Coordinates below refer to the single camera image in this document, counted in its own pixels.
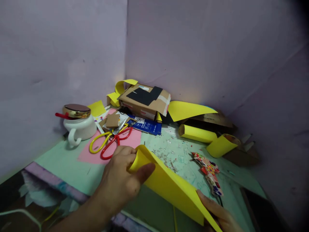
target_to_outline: scissor blade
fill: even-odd
[[[119,126],[116,130],[114,130],[113,135],[118,134],[119,131],[121,130],[121,128],[123,127],[123,125],[124,125],[125,123],[126,123],[126,121],[124,120],[124,121],[120,124],[120,126]]]

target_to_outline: scissors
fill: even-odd
[[[108,160],[108,159],[112,158],[113,155],[110,155],[110,156],[108,156],[108,157],[104,157],[104,156],[103,156],[103,154],[104,154],[104,152],[106,151],[106,149],[107,149],[115,140],[117,140],[117,145],[119,146],[119,145],[120,145],[120,140],[127,139],[127,138],[130,136],[130,134],[131,134],[131,132],[132,132],[132,129],[133,129],[132,126],[135,124],[135,122],[132,122],[132,123],[129,125],[128,123],[125,123],[125,122],[126,122],[126,121],[124,120],[124,121],[120,124],[120,126],[117,127],[117,129],[115,129],[115,130],[113,129],[112,131],[103,133],[103,134],[101,134],[101,135],[95,137],[94,140],[92,140],[92,142],[91,142],[90,145],[89,145],[89,151],[90,151],[90,153],[96,154],[96,153],[98,153],[98,152],[106,145],[106,146],[103,148],[103,150],[101,151],[100,157],[101,157],[101,159],[103,159],[103,160],[106,160],[106,159]],[[128,133],[127,136],[125,136],[125,137],[123,137],[123,138],[120,138],[120,137],[119,137],[120,134],[125,133],[125,132],[127,132],[127,131],[129,131],[129,133]],[[98,140],[99,138],[105,136],[105,135],[107,135],[107,137],[106,137],[104,143],[100,146],[100,148],[99,148],[98,150],[94,151],[94,150],[92,149],[94,142],[95,142],[96,140]]]

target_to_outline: gold lid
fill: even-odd
[[[68,116],[71,118],[88,118],[91,114],[91,109],[84,105],[67,104],[62,108],[62,112],[64,115],[68,113]]]

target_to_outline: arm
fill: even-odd
[[[132,147],[118,146],[93,196],[50,231],[102,231],[111,217],[138,194],[140,186],[155,170],[155,165],[149,163],[134,174],[127,172],[135,157],[136,150]]]

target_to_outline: hand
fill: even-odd
[[[114,216],[139,192],[141,185],[155,170],[155,164],[142,166],[136,173],[127,170],[136,157],[136,150],[128,146],[118,146],[106,165],[101,183],[93,195],[110,216]]]
[[[235,221],[235,219],[232,217],[232,215],[222,206],[218,205],[215,201],[209,199],[206,197],[200,190],[196,191],[199,195],[199,198],[205,208],[210,211],[214,216],[217,217],[217,224],[222,229],[223,232],[243,232],[241,227],[238,225],[238,223]],[[214,231],[213,228],[209,225],[207,227],[209,232]]]

